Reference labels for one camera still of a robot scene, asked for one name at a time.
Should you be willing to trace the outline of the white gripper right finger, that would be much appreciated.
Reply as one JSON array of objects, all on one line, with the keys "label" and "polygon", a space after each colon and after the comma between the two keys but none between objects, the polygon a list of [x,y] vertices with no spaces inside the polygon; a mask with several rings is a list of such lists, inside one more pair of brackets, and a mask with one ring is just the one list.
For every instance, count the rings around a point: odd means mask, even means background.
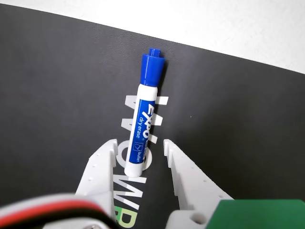
[{"label": "white gripper right finger", "polygon": [[164,156],[173,178],[174,194],[183,210],[214,210],[233,198],[217,186],[174,142],[163,141]]}]

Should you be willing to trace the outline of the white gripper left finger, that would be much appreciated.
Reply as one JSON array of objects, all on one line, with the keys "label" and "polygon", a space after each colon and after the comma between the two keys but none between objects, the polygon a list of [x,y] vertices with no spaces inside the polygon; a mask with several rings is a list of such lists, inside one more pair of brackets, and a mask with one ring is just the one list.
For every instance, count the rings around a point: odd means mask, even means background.
[{"label": "white gripper left finger", "polygon": [[76,195],[94,200],[112,218],[115,217],[113,198],[113,168],[116,167],[116,139],[104,143],[88,159],[76,190]]}]

